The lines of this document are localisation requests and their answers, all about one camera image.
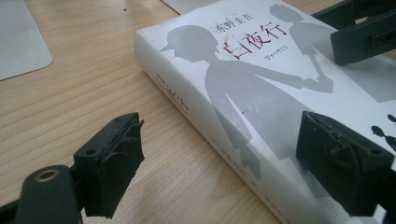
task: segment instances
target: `clamp jaw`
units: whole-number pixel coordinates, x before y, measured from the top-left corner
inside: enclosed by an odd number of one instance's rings
[[[304,112],[297,158],[354,217],[371,217],[378,204],[396,223],[394,156],[335,119]]]
[[[331,35],[337,64],[356,63],[396,49],[394,0],[344,0],[312,16],[339,30]],[[368,19],[356,24],[363,18]]]
[[[54,165],[29,175],[21,197],[0,207],[0,223],[82,223],[113,217],[144,156],[137,113],[110,121],[74,154],[68,168]]]

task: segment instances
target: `book cover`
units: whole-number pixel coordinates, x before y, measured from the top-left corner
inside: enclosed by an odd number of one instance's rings
[[[283,223],[381,223],[380,206],[372,217],[349,216],[295,156],[303,111],[395,154],[396,62],[336,65],[334,31],[282,1],[223,0],[137,31],[134,47],[145,72]]]

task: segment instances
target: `book spine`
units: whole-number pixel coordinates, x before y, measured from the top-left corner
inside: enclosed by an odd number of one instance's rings
[[[237,150],[221,134],[223,130],[213,105],[150,44],[142,31],[134,37],[134,49],[137,61],[148,76],[282,223],[331,223],[255,147],[251,150],[260,155],[262,180],[257,182],[253,175],[246,174],[248,171],[239,164]]]

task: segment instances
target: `metal screw hole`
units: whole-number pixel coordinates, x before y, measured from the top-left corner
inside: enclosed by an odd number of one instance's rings
[[[59,173],[60,173],[59,170],[46,170],[41,172],[41,174],[37,175],[35,177],[35,181],[40,183],[46,182],[55,178],[57,175],[59,175]]]

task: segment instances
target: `japanese title text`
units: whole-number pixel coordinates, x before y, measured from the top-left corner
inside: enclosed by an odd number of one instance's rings
[[[232,39],[225,41],[223,49],[232,54],[237,60],[240,60],[242,56],[253,53],[254,49],[264,49],[266,45],[274,43],[285,35],[287,35],[287,33],[283,31],[279,25],[268,22],[265,25],[261,25],[258,31],[246,34],[246,36],[240,40]],[[268,55],[269,59],[271,59],[270,57],[272,55],[275,56],[286,48],[287,46],[282,46],[275,50],[273,54]]]
[[[180,108],[183,113],[188,114],[189,108],[184,104],[183,99],[179,97],[175,90],[172,90],[169,85],[159,76],[155,78],[157,84],[163,89],[163,91],[169,96],[169,98]]]

